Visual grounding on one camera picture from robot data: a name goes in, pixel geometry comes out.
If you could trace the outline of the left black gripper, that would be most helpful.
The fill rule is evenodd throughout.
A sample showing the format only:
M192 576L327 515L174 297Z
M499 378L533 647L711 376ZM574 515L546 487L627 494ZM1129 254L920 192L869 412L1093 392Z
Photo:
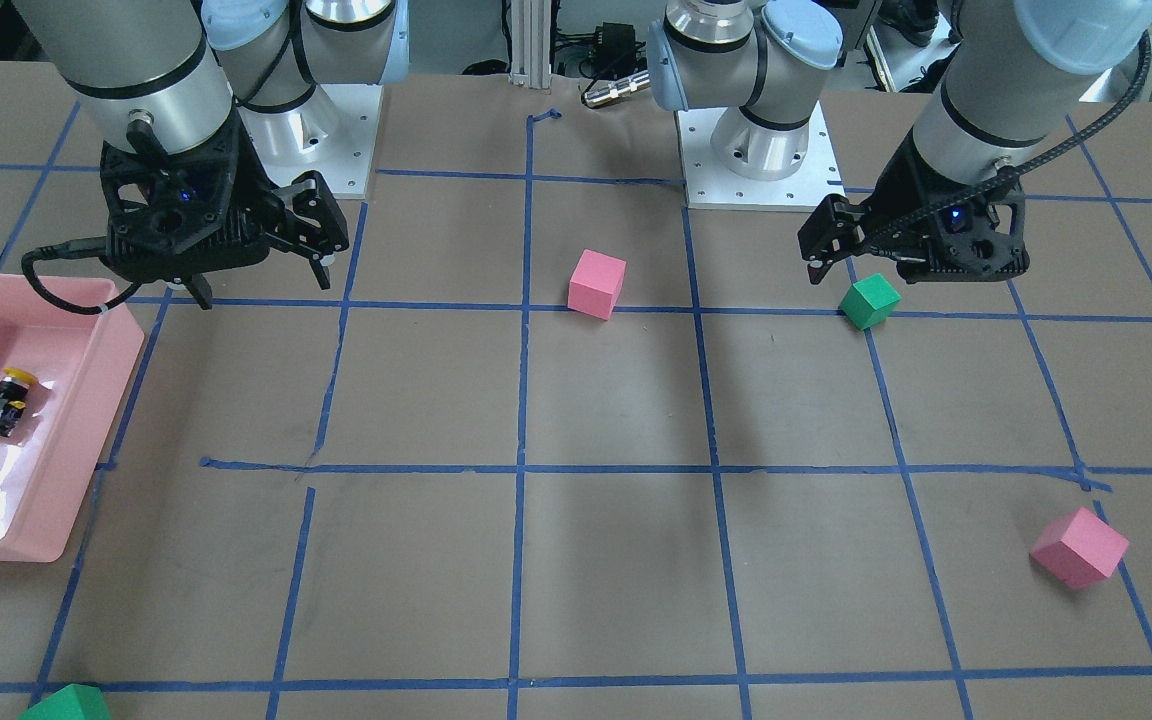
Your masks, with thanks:
M867 209L827 195L799 228L812 285L863 253L895 260L908 283L998 282L1028 272L1025 196L1020 179L965 199L967 184L941 176L905 136L879 174ZM867 238L861 234L867 219Z

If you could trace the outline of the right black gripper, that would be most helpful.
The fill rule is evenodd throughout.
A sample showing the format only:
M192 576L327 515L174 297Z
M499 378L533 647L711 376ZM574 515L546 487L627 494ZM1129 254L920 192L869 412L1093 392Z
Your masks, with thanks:
M329 290L329 265L349 247L323 173L273 187L238 111L164 164L104 143L100 182L108 206L101 263L129 282L182 281L202 310L214 306L214 291L200 274L262 263L271 247L306 260L317 287Z

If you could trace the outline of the green cube near left arm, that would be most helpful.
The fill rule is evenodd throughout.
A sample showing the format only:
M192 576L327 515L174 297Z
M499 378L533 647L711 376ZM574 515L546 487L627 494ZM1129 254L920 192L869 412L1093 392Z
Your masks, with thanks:
M902 300L901 293L882 274L873 274L854 282L842 297L838 310L858 331L867 331L884 323Z

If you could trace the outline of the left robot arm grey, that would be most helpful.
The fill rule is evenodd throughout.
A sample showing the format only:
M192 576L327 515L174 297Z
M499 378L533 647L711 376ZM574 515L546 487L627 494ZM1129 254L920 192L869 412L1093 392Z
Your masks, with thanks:
M1102 73L1130 54L1139 94L1151 63L1152 1L948 1L961 41L932 99L867 199L832 194L797 233L809 281L873 255L908 283L995 282L1024 274L1021 179L1101 132L1107 109L1047 151L1039 143ZM759 181L799 168L814 104L844 29L814 1L669 1L646 44L660 108L723 111L723 167Z

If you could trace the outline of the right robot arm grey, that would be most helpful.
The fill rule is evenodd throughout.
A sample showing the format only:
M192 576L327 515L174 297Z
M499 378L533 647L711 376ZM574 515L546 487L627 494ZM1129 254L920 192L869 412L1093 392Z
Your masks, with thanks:
M410 70L406 1L18 1L103 136L101 236L28 251L41 300L103 314L141 287L212 305L207 274L270 252L306 262L321 290L349 232L374 141L329 88Z

